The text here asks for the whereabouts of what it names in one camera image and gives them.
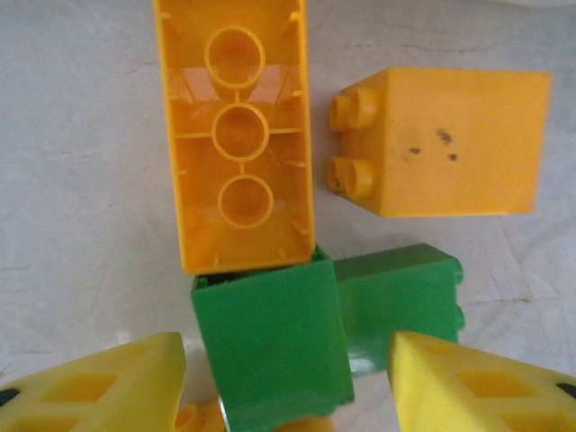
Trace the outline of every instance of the orange plastic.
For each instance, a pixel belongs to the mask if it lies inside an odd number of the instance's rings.
[[[223,432],[227,430],[220,402],[200,408],[185,406],[177,415],[174,432]],[[310,417],[280,426],[275,432],[336,432],[329,417]]]
[[[311,260],[305,0],[154,0],[182,265]]]
[[[330,187],[381,216],[531,212],[551,77],[395,67],[344,89]]]

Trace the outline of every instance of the yellow plastic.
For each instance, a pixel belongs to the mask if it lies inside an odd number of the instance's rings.
[[[224,432],[226,425],[220,403],[215,400],[203,407],[188,405],[176,418],[174,432]],[[311,417],[280,426],[275,432],[336,432],[328,417]]]
[[[185,378],[180,335],[161,333],[11,382],[3,432],[167,432]]]
[[[576,378],[412,332],[388,375],[402,432],[574,432]]]
[[[531,212],[551,77],[394,67],[344,89],[330,187],[389,217]]]
[[[153,0],[182,265],[309,262],[305,0]]]

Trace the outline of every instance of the gray surface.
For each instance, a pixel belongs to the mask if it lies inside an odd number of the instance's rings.
[[[318,242],[334,257],[416,241],[459,257],[462,341],[576,374],[576,7],[316,0],[309,29]],[[206,401],[149,2],[2,2],[0,64],[0,383],[178,330],[185,399]],[[553,71],[534,214],[383,220],[326,189],[330,97],[398,65]],[[384,374],[356,392],[338,430],[397,430]]]

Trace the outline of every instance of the dark spot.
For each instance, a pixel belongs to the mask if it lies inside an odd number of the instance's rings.
[[[206,276],[208,285],[225,284],[226,282],[234,281],[236,279],[238,279],[238,277],[235,273],[218,273],[209,274]]]
[[[3,407],[6,403],[14,399],[20,394],[18,389],[5,389],[0,391],[0,407]]]
[[[452,135],[446,132],[444,129],[438,129],[436,135],[444,142],[447,146],[452,143]]]
[[[576,399],[576,385],[568,384],[566,382],[558,382],[556,386],[560,390],[566,392],[569,396],[572,396],[574,399]]]

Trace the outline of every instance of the plastic brick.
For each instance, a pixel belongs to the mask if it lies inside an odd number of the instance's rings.
[[[304,0],[154,0],[184,271],[310,262]]]
[[[215,400],[201,407],[188,405],[176,418],[174,432],[222,432],[226,430],[220,402]],[[275,432],[336,432],[330,418],[308,417],[280,426]]]
[[[193,306],[229,430],[327,416],[354,398],[334,268],[199,277]]]
[[[400,332],[388,377],[402,432],[576,430],[576,378],[563,373]]]
[[[394,67],[330,108],[330,187],[381,216],[531,212],[551,78]]]
[[[177,333],[117,346],[0,387],[0,430],[174,430],[185,372]]]
[[[420,244],[334,263],[354,375],[386,369],[394,331],[457,341],[463,270],[456,258]]]

